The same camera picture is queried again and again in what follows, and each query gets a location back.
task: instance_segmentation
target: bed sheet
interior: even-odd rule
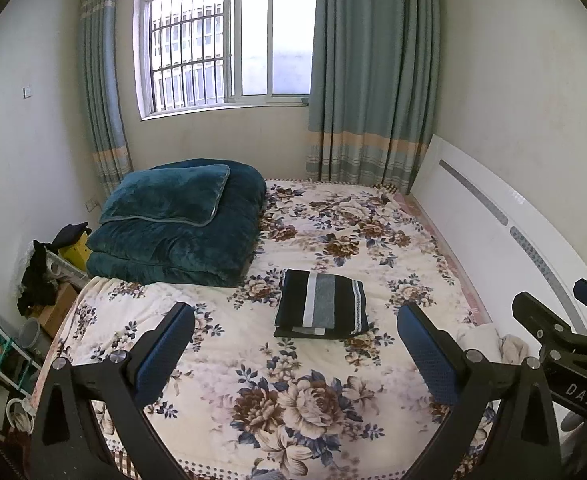
[[[433,402],[398,337],[396,313],[415,301],[438,328],[456,334],[474,323],[461,284],[435,238],[385,189],[268,181],[266,201],[254,260],[237,288],[94,278],[46,365],[57,355],[84,364],[129,349],[184,301],[196,313],[193,343],[144,411],[187,472],[399,479],[446,407]],[[345,340],[274,338],[287,267],[362,280],[374,329]],[[94,408],[123,465],[126,450],[106,407]],[[494,417],[488,407],[457,476],[473,466]],[[128,460],[126,469],[136,476]]]

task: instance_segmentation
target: yellow object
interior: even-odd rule
[[[74,245],[58,249],[58,254],[78,269],[87,270],[87,260],[90,259],[91,254],[86,245],[87,238],[87,233],[81,234],[80,239]]]

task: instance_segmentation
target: window pane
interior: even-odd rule
[[[170,50],[170,30],[169,28],[162,29],[162,66],[169,66],[171,64],[171,50]]]
[[[182,68],[183,73],[183,95],[187,96],[187,106],[194,105],[194,82],[191,78],[191,65],[184,66]]]
[[[222,57],[222,16],[216,16],[216,57]]]
[[[195,22],[194,31],[194,59],[203,59],[203,20]]]
[[[205,58],[212,59],[214,57],[214,42],[212,28],[214,28],[214,19],[207,18],[205,20]]]
[[[182,60],[191,61],[191,22],[182,24]]]
[[[180,64],[180,25],[171,27],[171,64]]]
[[[165,107],[166,109],[173,108],[173,89],[171,88],[171,72],[169,70],[163,71],[162,78],[164,81]]]
[[[152,41],[154,45],[160,43],[160,31],[155,30],[152,32]],[[154,46],[152,51],[152,70],[158,70],[160,68],[160,47]]]
[[[182,108],[185,106],[182,100],[182,70],[180,67],[173,69],[173,92],[174,92],[174,108]]]
[[[216,86],[214,82],[214,62],[205,63],[205,91],[207,104],[216,102]]]
[[[156,112],[165,109],[164,92],[162,90],[162,76],[160,72],[154,72],[154,98],[156,102]]]
[[[234,58],[234,27],[235,27],[235,22],[234,22],[234,15],[235,15],[235,1],[236,0],[229,0],[230,1],[230,17],[229,17],[229,21],[231,23],[231,27],[230,27],[230,31],[229,31],[229,66],[231,68],[231,70],[229,70],[230,72],[230,79],[232,80],[231,82],[231,93],[232,95],[235,95],[235,89],[236,89],[236,80],[235,80],[235,74],[236,74],[236,69],[235,69],[235,58]]]
[[[273,4],[272,92],[308,94],[316,0],[273,0]]]
[[[205,104],[205,83],[203,80],[203,64],[194,65],[194,86],[196,90],[196,106]]]
[[[222,75],[222,59],[216,61],[216,101],[224,102],[224,77]]]
[[[267,93],[267,0],[242,0],[242,93]]]

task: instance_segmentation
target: teal curtain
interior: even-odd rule
[[[307,176],[408,192],[432,136],[439,0],[317,0]]]
[[[78,33],[81,100],[96,171],[107,196],[132,170],[118,103],[115,21],[116,0],[82,0]]]

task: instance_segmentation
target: teal blanket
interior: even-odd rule
[[[257,170],[232,160],[195,158],[158,166],[230,168],[214,218],[202,227],[126,219],[107,222],[89,238],[93,276],[147,285],[155,282],[235,286],[258,238],[266,185]]]
[[[229,172],[224,164],[134,171],[105,202],[100,223],[140,218],[203,227],[216,215]]]

